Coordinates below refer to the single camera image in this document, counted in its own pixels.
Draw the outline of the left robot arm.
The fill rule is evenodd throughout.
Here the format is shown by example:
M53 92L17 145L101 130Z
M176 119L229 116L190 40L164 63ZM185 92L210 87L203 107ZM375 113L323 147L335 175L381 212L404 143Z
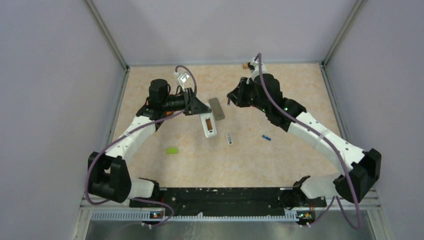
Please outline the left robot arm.
M100 152L88 158L85 180L85 196L98 196L104 201L123 203L128 199L141 198L149 207L160 202L155 182L130 175L128 164L149 136L154 134L166 120L178 115L210 114L212 109L196 96L190 87L171 93L165 79L154 79L148 88L148 97L138 110L128 128Z

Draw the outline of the white remote battery cover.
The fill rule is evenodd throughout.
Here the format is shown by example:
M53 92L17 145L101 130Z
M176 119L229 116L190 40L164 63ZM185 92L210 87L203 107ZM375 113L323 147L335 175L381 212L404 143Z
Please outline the white remote battery cover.
M230 132L226 133L226 140L227 140L228 145L233 144L233 138L232 138L232 134Z

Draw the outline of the white remote control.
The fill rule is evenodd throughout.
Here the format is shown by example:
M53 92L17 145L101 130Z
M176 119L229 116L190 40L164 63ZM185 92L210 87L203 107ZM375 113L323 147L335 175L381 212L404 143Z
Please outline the white remote control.
M221 107L220 101L217 97L211 98L208 100L210 108L212 109L213 117L216 121L221 121L225 119L225 114Z
M215 119L213 116L212 108L209 103L206 103L205 105L210 109L210 112L201 113L199 117L201 120L205 137L211 138L217 135L217 129L215 125Z

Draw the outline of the blue block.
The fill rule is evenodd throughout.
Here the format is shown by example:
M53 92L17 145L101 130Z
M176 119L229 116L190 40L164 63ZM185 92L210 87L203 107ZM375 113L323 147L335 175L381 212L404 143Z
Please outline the blue block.
M266 135L262 135L262 138L266 139L267 141L271 141L272 139Z

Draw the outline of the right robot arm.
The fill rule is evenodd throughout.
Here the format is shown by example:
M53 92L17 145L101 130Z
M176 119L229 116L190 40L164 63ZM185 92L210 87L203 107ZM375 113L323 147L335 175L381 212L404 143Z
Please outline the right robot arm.
M237 107L262 111L271 124L304 140L336 167L334 174L305 176L296 182L293 200L297 205L307 206L313 199L327 196L360 203L378 181L380 152L357 147L322 125L303 105L283 96L273 75L242 77L226 96Z

